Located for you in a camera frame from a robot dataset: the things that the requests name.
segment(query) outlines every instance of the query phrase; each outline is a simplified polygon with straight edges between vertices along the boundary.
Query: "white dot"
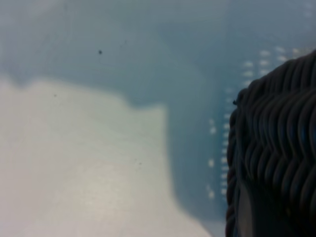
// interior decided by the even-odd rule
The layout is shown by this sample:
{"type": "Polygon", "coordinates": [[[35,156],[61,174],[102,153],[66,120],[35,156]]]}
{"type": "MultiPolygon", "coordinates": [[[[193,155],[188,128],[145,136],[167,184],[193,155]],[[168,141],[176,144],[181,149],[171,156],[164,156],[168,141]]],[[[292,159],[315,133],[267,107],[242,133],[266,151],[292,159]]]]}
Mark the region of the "white dot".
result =
{"type": "Polygon", "coordinates": [[[251,80],[245,80],[242,84],[244,85],[244,86],[249,86],[250,84],[251,84],[251,80]]]}
{"type": "Polygon", "coordinates": [[[208,166],[211,167],[211,168],[214,167],[214,160],[213,160],[213,159],[210,159],[210,160],[208,161],[208,166]]]}
{"type": "Polygon", "coordinates": [[[225,128],[225,129],[230,129],[229,123],[224,124],[224,128],[225,128]]]}
{"type": "Polygon", "coordinates": [[[260,70],[260,75],[261,75],[261,76],[264,76],[264,75],[266,75],[266,74],[268,74],[268,73],[269,73],[268,70],[260,70]]]}
{"type": "Polygon", "coordinates": [[[232,98],[226,98],[226,103],[232,103],[233,99],[232,98]]]}
{"type": "Polygon", "coordinates": [[[285,48],[280,47],[280,46],[277,46],[277,47],[276,47],[276,52],[285,53],[285,48]]]}
{"type": "Polygon", "coordinates": [[[267,66],[267,65],[269,65],[270,63],[269,63],[269,61],[267,61],[267,60],[260,60],[259,64],[260,64],[260,66],[267,66]]]}
{"type": "Polygon", "coordinates": [[[228,171],[228,170],[229,170],[229,167],[227,165],[222,166],[222,171],[228,171]]]}
{"type": "Polygon", "coordinates": [[[293,49],[293,53],[299,53],[300,51],[297,48],[293,49]]]}
{"type": "Polygon", "coordinates": [[[310,2],[306,2],[306,3],[304,3],[304,7],[307,9],[312,9],[313,5],[310,2]]]}
{"type": "Polygon", "coordinates": [[[253,77],[253,72],[247,71],[247,72],[244,72],[242,75],[246,78],[251,78],[251,77],[253,77]]]}
{"type": "Polygon", "coordinates": [[[226,157],[222,157],[222,158],[221,158],[221,162],[222,162],[223,164],[226,164],[226,163],[227,163],[227,158],[226,158],[226,157]]]}
{"type": "Polygon", "coordinates": [[[251,61],[245,61],[245,62],[243,63],[243,66],[246,67],[246,68],[251,68],[251,67],[253,67],[253,62],[251,62],[251,61]]]}
{"type": "Polygon", "coordinates": [[[214,199],[214,198],[215,198],[214,192],[213,192],[213,191],[210,191],[210,192],[208,193],[208,197],[209,197],[210,199],[214,199]]]}
{"type": "Polygon", "coordinates": [[[261,50],[259,52],[259,54],[260,54],[261,57],[267,57],[267,56],[271,55],[271,53],[269,51],[266,51],[266,50],[261,50]]]}
{"type": "Polygon", "coordinates": [[[214,125],[214,124],[215,124],[215,121],[214,121],[213,119],[210,119],[210,120],[209,120],[209,124],[210,124],[210,125],[214,125]]]}
{"type": "Polygon", "coordinates": [[[307,30],[307,31],[310,31],[310,30],[312,29],[310,25],[305,25],[304,28],[305,28],[305,30],[307,30]]]}
{"type": "Polygon", "coordinates": [[[216,131],[217,131],[216,127],[212,127],[209,132],[210,132],[212,135],[214,135],[214,134],[216,134],[216,131]]]}
{"type": "Polygon", "coordinates": [[[278,59],[279,61],[281,61],[281,62],[286,62],[286,61],[287,61],[287,58],[284,57],[284,56],[279,56],[277,59],[278,59]]]}
{"type": "Polygon", "coordinates": [[[231,88],[226,88],[226,89],[225,89],[225,92],[226,92],[227,94],[232,93],[232,91],[233,91],[233,89],[231,89],[231,88]]]}
{"type": "Polygon", "coordinates": [[[311,12],[307,11],[307,12],[304,12],[304,16],[306,18],[311,18],[313,16],[313,14],[311,12]]]}

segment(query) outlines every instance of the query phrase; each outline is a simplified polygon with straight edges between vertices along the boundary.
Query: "white surface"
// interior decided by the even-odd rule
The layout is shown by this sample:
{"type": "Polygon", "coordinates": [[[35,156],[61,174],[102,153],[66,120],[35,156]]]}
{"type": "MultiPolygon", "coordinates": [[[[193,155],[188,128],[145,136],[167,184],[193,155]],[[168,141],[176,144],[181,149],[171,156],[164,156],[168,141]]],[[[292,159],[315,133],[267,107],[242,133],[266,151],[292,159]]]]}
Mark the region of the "white surface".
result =
{"type": "Polygon", "coordinates": [[[209,236],[173,198],[162,106],[2,77],[0,109],[1,236],[209,236]]]}

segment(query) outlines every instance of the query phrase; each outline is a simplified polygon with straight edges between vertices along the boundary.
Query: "blurry background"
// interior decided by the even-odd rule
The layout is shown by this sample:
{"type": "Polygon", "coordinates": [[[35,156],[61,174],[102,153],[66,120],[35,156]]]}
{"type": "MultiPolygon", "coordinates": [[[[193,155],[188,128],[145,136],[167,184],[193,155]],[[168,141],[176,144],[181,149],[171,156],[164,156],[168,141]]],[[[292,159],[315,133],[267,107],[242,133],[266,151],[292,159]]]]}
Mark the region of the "blurry background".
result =
{"type": "Polygon", "coordinates": [[[315,0],[1,0],[0,236],[223,237],[237,92],[315,0]]]}

